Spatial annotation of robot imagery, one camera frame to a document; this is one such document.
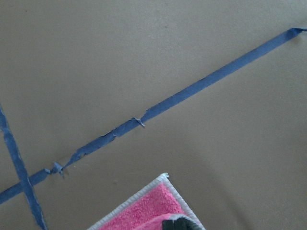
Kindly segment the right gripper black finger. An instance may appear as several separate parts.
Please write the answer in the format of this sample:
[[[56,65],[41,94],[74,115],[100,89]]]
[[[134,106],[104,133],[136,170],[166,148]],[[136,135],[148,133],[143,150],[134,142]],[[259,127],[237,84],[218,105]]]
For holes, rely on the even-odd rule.
[[[200,226],[191,218],[178,217],[162,221],[162,230],[200,230]]]

